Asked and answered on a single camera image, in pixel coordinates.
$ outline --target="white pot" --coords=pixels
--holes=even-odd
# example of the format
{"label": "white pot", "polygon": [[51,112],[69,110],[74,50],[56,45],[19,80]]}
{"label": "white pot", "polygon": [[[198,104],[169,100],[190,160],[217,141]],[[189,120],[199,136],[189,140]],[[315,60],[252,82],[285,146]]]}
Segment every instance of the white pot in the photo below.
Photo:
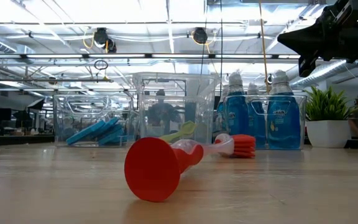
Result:
{"label": "white pot", "polygon": [[313,147],[343,148],[352,137],[347,121],[308,121],[306,127]]}

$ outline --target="green plant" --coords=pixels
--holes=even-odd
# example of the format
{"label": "green plant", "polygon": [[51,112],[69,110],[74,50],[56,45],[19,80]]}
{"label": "green plant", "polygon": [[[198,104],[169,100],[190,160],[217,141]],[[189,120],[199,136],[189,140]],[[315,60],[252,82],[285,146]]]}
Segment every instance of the green plant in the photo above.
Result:
{"label": "green plant", "polygon": [[314,86],[311,87],[311,90],[312,92],[306,91],[309,94],[306,103],[306,119],[308,121],[346,120],[350,114],[358,110],[358,108],[346,106],[348,101],[343,96],[343,91],[337,94],[331,87],[322,91]]}

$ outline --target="blue detergent bottle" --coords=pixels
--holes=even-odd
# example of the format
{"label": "blue detergent bottle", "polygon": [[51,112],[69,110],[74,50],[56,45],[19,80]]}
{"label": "blue detergent bottle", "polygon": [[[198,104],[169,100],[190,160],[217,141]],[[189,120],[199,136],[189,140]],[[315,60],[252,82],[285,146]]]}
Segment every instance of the blue detergent bottle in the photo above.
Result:
{"label": "blue detergent bottle", "polygon": [[229,77],[229,91],[225,102],[229,134],[248,134],[248,107],[241,75],[238,71]]}
{"label": "blue detergent bottle", "polygon": [[224,120],[223,101],[227,97],[228,91],[229,91],[229,85],[224,85],[222,88],[221,99],[219,100],[218,107],[216,108],[216,112],[214,114],[214,131],[213,131],[214,137],[216,137],[218,134],[227,132],[225,120]]}
{"label": "blue detergent bottle", "polygon": [[247,91],[249,135],[256,138],[256,149],[265,149],[265,111],[262,107],[262,102],[257,101],[259,99],[257,95],[259,95],[259,90],[257,89],[257,86],[253,83],[249,83]]}
{"label": "blue detergent bottle", "polygon": [[278,71],[273,77],[267,109],[267,142],[269,149],[299,149],[301,126],[299,106],[293,96],[288,77]]}

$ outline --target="clear plastic bin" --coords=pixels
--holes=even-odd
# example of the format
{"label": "clear plastic bin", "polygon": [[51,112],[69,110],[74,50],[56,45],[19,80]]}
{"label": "clear plastic bin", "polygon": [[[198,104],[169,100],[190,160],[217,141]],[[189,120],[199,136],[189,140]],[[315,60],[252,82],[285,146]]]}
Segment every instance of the clear plastic bin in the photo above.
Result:
{"label": "clear plastic bin", "polygon": [[[224,133],[229,133],[228,116],[230,115],[227,111],[227,101],[231,97],[238,97],[238,96],[228,96],[224,100],[223,122],[225,124],[224,127],[226,127],[225,130],[222,130],[222,132]],[[249,118],[247,120],[248,128],[246,134],[254,136],[257,139],[257,149],[289,150],[289,149],[303,148],[304,139],[305,139],[306,99],[307,99],[306,96],[244,95],[240,97],[243,97],[248,108]],[[281,105],[283,105],[282,110],[279,113],[273,114],[272,110],[269,111],[269,105],[273,105],[273,103],[280,103]],[[294,103],[296,103],[297,107],[299,108],[299,129],[296,127],[295,133],[294,132],[288,133],[286,129],[278,130],[278,128],[274,126],[274,122],[276,122],[276,119],[280,119],[282,122],[287,123],[288,122],[287,118],[289,118],[290,116],[290,114],[289,113],[287,114],[287,112],[288,110],[290,110],[289,108],[293,106]],[[264,125],[264,131],[265,131],[264,142],[263,142],[263,138],[261,137],[261,132],[263,132],[260,129],[261,125],[262,126]],[[279,138],[277,138],[277,133],[272,134],[274,131],[280,132]]]}
{"label": "clear plastic bin", "polygon": [[[176,133],[183,124],[193,122],[193,132],[170,142],[193,139],[200,143],[211,143],[214,91],[219,81],[217,76],[145,73],[134,75],[133,80],[139,94],[142,138]],[[157,86],[164,87],[165,96],[155,94]]]}
{"label": "clear plastic bin", "polygon": [[127,95],[54,95],[58,147],[122,147],[134,141],[133,100]]}

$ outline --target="table surface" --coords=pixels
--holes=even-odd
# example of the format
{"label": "table surface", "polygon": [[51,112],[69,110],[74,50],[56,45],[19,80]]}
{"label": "table surface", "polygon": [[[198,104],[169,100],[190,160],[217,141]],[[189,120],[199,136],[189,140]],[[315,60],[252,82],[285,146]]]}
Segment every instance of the table surface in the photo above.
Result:
{"label": "table surface", "polygon": [[358,223],[358,150],[205,157],[164,203],[138,200],[125,149],[0,146],[0,223]]}

